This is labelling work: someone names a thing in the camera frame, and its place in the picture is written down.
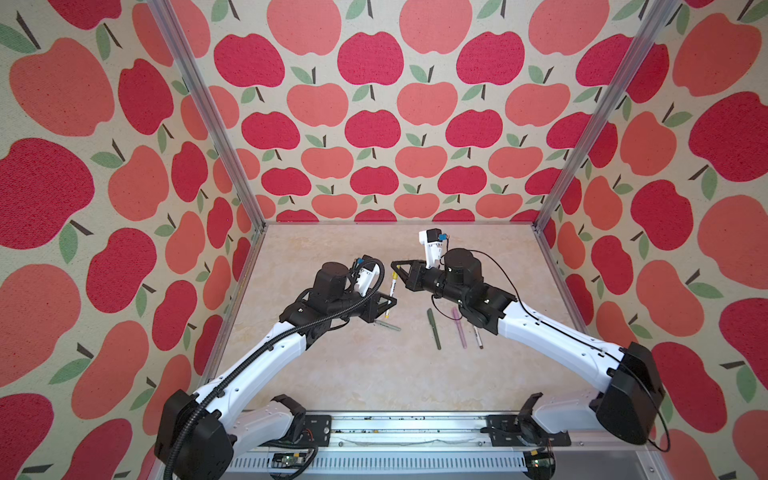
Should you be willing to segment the white yellow-tipped pen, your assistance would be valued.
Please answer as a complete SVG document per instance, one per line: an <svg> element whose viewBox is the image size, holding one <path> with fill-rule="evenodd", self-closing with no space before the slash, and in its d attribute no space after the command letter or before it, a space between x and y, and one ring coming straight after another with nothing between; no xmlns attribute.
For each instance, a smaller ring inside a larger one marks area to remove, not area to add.
<svg viewBox="0 0 768 480"><path fill-rule="evenodd" d="M396 281L396 283L393 283L393 282L391 281L391 286L390 286L389 296L390 296L392 299L394 299L395 290L396 290L396 284L397 284L397 281ZM388 318L389 318L389 316L390 316L390 312L391 312L391 309L392 309L392 302L390 302L390 305L389 305L389 307L388 307L387 311L385 312L385 317L384 317L385 319L388 319Z"/></svg>

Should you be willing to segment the light green pen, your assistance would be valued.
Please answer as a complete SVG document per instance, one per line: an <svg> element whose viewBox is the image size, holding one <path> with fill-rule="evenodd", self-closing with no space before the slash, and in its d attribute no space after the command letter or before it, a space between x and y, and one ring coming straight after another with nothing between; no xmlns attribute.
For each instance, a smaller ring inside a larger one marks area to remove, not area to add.
<svg viewBox="0 0 768 480"><path fill-rule="evenodd" d="M388 323L383 322L383 321L378 321L377 320L377 321L374 322L374 325L386 328L388 330L396 331L396 332L400 332L401 331L400 327L388 324Z"/></svg>

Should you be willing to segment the dark green pen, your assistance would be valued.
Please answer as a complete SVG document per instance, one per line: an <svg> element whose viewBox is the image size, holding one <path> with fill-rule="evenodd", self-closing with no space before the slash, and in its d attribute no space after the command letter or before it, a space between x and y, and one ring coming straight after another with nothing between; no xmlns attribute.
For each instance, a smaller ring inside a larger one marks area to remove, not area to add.
<svg viewBox="0 0 768 480"><path fill-rule="evenodd" d="M434 338L436 349L438 351L440 351L440 350L442 350L442 345L441 345L441 341L440 341L440 337L439 337L439 331L438 331L438 328L437 328L437 323L436 323L436 319L435 319L435 316L434 316L434 312L433 312L433 310L431 308L427 309L427 318L428 318L428 322L429 322L429 325L430 325L430 328L431 328L431 332L432 332L432 335L433 335L433 338Z"/></svg>

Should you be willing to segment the pink pen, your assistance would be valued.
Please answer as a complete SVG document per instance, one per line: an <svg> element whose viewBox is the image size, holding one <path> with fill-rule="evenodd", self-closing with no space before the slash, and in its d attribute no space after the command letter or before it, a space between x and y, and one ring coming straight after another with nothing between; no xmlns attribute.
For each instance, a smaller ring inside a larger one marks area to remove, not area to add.
<svg viewBox="0 0 768 480"><path fill-rule="evenodd" d="M461 346L462 346L463 349L467 349L468 348L468 344L467 344L467 340L466 340L466 335L465 335L464 327L463 327L463 324L462 324L463 316L462 316L462 314L460 313L460 311L459 311L459 309L457 307L453 307L452 308L452 318L453 318L453 321L454 321L454 323L456 325L456 328L457 328L457 332L458 332L458 335L459 335Z"/></svg>

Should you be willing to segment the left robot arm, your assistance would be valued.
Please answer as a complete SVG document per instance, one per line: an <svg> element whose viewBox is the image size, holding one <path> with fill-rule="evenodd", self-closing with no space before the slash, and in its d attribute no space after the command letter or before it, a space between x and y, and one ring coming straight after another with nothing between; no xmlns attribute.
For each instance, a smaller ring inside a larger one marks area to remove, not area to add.
<svg viewBox="0 0 768 480"><path fill-rule="evenodd" d="M396 305L380 293L383 263L365 255L351 266L326 262L311 287L280 314L268 334L236 364L192 393L177 390L165 401L154 445L165 479L218 479L239 455L301 437L305 409L282 395L248 411L250 401L284 367L304 354L333 321L375 322Z"/></svg>

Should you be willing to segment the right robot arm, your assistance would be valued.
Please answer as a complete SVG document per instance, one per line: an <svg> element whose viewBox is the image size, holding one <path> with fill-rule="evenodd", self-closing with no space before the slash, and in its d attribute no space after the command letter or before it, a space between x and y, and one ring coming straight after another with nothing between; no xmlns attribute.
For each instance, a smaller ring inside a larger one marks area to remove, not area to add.
<svg viewBox="0 0 768 480"><path fill-rule="evenodd" d="M534 349L590 385L586 393L551 399L531 395L523 410L536 434L602 429L629 444L648 443L665 397L649 349L598 340L535 312L518 294L486 283L473 250L391 266L408 290L454 303L473 326Z"/></svg>

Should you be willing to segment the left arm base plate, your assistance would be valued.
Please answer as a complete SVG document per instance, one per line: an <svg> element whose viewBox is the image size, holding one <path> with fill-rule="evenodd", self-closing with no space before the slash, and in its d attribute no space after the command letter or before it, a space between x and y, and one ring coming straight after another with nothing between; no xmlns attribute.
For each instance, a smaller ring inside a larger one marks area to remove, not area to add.
<svg viewBox="0 0 768 480"><path fill-rule="evenodd" d="M279 439L270 440L265 446L309 448L328 447L332 432L331 415L309 414L294 420L288 432Z"/></svg>

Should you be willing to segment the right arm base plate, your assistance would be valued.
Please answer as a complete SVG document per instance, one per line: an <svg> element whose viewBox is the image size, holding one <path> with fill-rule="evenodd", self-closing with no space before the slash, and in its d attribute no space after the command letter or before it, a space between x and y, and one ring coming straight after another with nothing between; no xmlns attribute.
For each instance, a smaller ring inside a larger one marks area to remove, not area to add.
<svg viewBox="0 0 768 480"><path fill-rule="evenodd" d="M481 433L490 437L494 447L568 447L572 445L567 432L548 433L531 416L488 415Z"/></svg>

